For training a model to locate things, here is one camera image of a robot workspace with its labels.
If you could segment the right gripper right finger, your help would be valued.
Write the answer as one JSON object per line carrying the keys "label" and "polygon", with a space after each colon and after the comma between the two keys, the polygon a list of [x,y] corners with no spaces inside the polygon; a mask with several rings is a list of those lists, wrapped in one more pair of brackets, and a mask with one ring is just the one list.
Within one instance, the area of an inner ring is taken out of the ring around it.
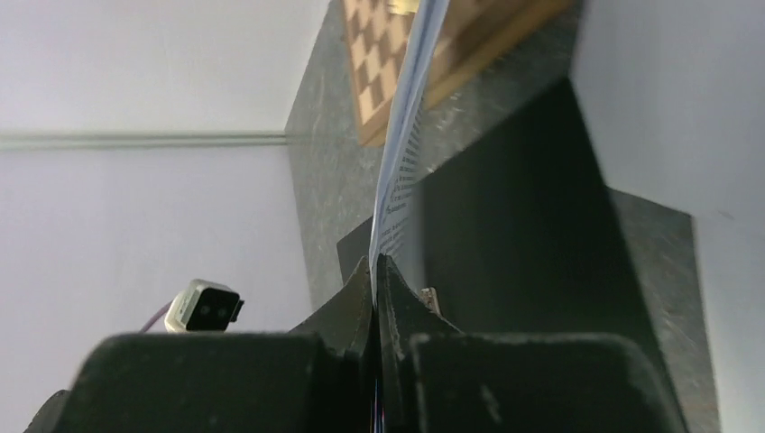
{"label": "right gripper right finger", "polygon": [[628,338],[464,333],[430,310],[385,255],[376,260],[376,312],[387,429],[687,430],[655,364]]}

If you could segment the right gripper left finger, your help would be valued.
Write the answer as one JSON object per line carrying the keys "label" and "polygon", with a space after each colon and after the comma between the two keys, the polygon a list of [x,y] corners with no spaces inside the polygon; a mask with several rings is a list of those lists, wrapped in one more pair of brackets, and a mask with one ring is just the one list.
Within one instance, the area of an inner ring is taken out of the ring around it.
{"label": "right gripper left finger", "polygon": [[111,336],[31,432],[359,432],[371,423],[369,272],[286,333]]}

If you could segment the teal black file folder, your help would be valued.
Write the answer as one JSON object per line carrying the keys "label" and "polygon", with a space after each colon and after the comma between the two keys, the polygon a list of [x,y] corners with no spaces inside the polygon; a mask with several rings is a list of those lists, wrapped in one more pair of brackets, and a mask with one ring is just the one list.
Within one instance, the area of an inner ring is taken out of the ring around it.
{"label": "teal black file folder", "polygon": [[572,81],[423,180],[425,279],[468,334],[607,333],[672,376]]}

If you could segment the white paper sheet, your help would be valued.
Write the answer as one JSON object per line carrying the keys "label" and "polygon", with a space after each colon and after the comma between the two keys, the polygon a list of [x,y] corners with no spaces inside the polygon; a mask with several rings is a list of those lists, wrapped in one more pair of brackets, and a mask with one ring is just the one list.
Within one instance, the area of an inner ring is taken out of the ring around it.
{"label": "white paper sheet", "polygon": [[420,124],[423,97],[448,1],[422,1],[415,13],[392,100],[377,182],[368,258],[370,274],[392,258],[417,295],[427,287],[419,217]]}

